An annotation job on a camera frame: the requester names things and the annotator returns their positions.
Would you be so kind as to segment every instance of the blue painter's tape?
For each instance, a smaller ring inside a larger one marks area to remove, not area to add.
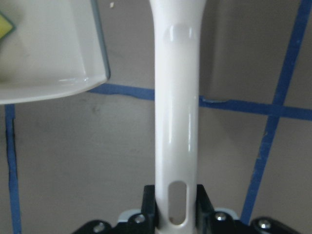
[[[108,95],[111,94],[127,95],[144,100],[155,99],[155,92],[153,89],[137,88],[117,84],[103,84],[90,90],[90,92]]]
[[[103,84],[92,90],[91,93],[106,95],[126,95],[143,100],[154,100],[153,89],[124,86],[118,84]],[[240,100],[207,100],[199,97],[199,106],[204,108],[238,111],[250,114],[286,117],[312,121],[312,110],[296,107],[279,106]]]
[[[311,0],[302,0],[295,19],[291,39],[288,45],[282,71],[273,98],[272,107],[274,108],[271,108],[270,111],[273,115],[268,117],[265,134],[261,141],[259,155],[254,165],[252,179],[247,191],[241,215],[241,221],[245,224],[248,224],[250,221],[263,173],[269,158],[270,149],[279,122],[279,117],[277,117],[276,115],[282,116],[287,114],[290,117],[291,114],[295,114],[295,116],[299,114],[294,112],[295,109],[289,108],[286,111],[283,105],[285,102],[289,84],[293,76],[293,71],[300,51],[304,32],[308,24],[311,4]]]
[[[10,205],[13,233],[21,233],[20,221],[20,198],[19,198],[19,182],[17,173],[17,162],[15,154],[15,139],[14,139],[14,105],[5,105],[5,126],[6,126],[6,144],[7,144],[7,159],[9,166],[9,190],[10,190]]]
[[[265,128],[265,134],[262,138],[258,158],[255,162],[252,179],[248,188],[245,199],[241,221],[245,224],[249,223],[253,212],[255,200],[259,191],[261,179],[263,177],[264,169],[267,164],[270,149],[273,143],[275,132],[278,126],[279,117],[269,116]]]
[[[290,42],[286,51],[280,78],[276,87],[273,104],[283,105],[290,81],[293,76],[296,60],[300,51],[311,10],[311,0],[302,0],[292,29]]]

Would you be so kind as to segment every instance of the gray floor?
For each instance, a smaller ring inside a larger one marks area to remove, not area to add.
[[[100,0],[109,83],[154,87],[147,0]],[[202,32],[201,94],[271,103],[298,0],[211,0]],[[312,108],[309,22],[286,105]],[[3,107],[0,230],[11,233]],[[16,105],[23,234],[71,233],[93,218],[115,223],[154,183],[154,102],[83,93]],[[198,182],[215,206],[239,215],[267,117],[200,108]],[[312,123],[280,120],[253,216],[312,231]]]

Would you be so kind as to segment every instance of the white handle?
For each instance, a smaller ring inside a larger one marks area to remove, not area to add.
[[[156,181],[159,232],[195,227],[199,42],[206,0],[150,0],[155,28]],[[186,218],[169,220],[170,184],[187,187]]]

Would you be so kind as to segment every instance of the white ceramic dish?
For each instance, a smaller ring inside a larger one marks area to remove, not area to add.
[[[73,95],[107,81],[94,0],[1,0],[16,26],[0,42],[0,104]]]

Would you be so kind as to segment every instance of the screw head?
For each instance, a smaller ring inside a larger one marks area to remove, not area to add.
[[[99,223],[93,228],[94,233],[100,233],[105,229],[104,223]]]
[[[145,221],[145,216],[142,215],[142,214],[138,214],[136,217],[135,217],[135,222],[136,223],[143,223]]]
[[[215,213],[214,216],[215,216],[216,220],[218,220],[218,221],[226,220],[226,214],[223,212],[217,212],[217,213]]]
[[[271,223],[268,220],[266,220],[266,219],[259,220],[258,225],[262,229],[269,229],[269,228],[271,228]]]

